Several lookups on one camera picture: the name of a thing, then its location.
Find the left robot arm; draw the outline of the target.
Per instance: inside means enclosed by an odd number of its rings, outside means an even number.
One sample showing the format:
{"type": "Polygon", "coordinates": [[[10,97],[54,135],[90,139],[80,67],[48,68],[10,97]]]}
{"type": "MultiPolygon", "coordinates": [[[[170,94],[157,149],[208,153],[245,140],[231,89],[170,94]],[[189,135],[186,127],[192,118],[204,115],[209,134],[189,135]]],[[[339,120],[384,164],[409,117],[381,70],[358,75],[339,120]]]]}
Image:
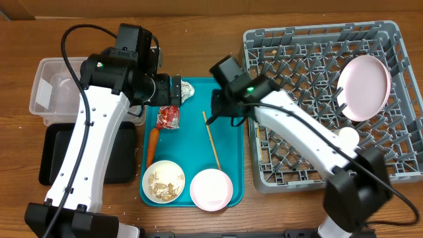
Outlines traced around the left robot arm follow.
{"type": "Polygon", "coordinates": [[[160,48],[147,29],[121,24],[116,43],[92,54],[72,78],[79,113],[59,173],[43,203],[24,220],[38,237],[144,237],[142,227],[101,212],[106,169],[131,106],[178,106],[181,78],[157,71],[160,48]]]}

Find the large white plate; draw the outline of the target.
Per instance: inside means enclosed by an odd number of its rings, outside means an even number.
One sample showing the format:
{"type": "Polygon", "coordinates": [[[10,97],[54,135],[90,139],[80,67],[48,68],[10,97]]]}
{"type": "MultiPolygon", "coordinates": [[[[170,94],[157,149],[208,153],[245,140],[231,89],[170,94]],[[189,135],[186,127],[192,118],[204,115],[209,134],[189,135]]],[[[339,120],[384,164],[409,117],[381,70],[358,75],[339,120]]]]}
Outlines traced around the large white plate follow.
{"type": "Polygon", "coordinates": [[[378,114],[389,98],[391,74],[374,56],[362,55],[351,60],[342,70],[337,87],[338,105],[345,104],[343,115],[355,122],[366,121],[378,114]]]}

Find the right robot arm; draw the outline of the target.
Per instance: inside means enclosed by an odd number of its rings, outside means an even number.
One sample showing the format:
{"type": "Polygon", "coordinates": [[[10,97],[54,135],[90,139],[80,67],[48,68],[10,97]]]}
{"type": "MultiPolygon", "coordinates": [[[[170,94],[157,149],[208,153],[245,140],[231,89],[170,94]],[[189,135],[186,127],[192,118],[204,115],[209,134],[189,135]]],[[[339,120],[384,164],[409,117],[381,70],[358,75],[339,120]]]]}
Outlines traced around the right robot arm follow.
{"type": "Polygon", "coordinates": [[[296,105],[273,79],[266,75],[251,79],[231,56],[211,67],[210,73],[220,88],[212,93],[209,123],[220,116],[251,118],[281,136],[326,182],[327,218],[315,237],[357,237],[366,220],[392,198],[380,150],[343,142],[296,105]]]}

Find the wooden chopstick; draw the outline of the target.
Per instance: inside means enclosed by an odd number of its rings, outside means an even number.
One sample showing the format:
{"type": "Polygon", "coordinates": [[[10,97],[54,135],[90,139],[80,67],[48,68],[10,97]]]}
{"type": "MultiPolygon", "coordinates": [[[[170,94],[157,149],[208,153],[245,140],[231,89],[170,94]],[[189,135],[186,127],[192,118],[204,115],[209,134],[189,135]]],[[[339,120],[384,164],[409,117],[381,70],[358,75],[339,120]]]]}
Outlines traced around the wooden chopstick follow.
{"type": "Polygon", "coordinates": [[[219,162],[219,157],[218,157],[218,155],[217,155],[217,151],[216,151],[216,148],[215,148],[215,144],[214,144],[214,140],[213,140],[213,137],[212,137],[212,133],[211,133],[210,127],[209,127],[209,125],[207,124],[208,119],[207,119],[207,116],[206,116],[205,111],[202,111],[202,116],[203,116],[203,118],[204,118],[204,122],[205,122],[205,124],[206,124],[206,129],[207,129],[208,136],[209,136],[209,139],[210,139],[211,148],[212,148],[212,150],[213,150],[213,154],[214,154],[214,157],[215,157],[215,161],[216,161],[216,163],[217,163],[217,168],[221,171],[221,164],[220,164],[220,162],[219,162]]]}

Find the red snack wrapper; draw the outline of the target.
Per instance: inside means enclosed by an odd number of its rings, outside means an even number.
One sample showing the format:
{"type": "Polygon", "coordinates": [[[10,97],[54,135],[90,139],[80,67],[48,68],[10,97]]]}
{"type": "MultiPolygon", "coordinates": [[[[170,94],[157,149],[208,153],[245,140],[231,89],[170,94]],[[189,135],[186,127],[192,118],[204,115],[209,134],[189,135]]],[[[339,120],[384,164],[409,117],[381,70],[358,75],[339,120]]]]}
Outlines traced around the red snack wrapper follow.
{"type": "Polygon", "coordinates": [[[179,129],[180,109],[178,106],[162,106],[157,114],[156,128],[158,130],[179,129]]]}

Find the white cup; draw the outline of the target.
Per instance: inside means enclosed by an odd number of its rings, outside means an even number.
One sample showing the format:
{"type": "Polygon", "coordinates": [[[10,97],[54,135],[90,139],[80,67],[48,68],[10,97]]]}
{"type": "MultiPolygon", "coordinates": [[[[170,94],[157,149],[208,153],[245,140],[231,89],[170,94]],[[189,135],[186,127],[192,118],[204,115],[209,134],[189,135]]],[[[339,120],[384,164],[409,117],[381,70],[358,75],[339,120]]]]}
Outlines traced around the white cup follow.
{"type": "Polygon", "coordinates": [[[360,141],[360,136],[357,131],[352,127],[343,127],[332,131],[344,143],[356,147],[360,141]]]}

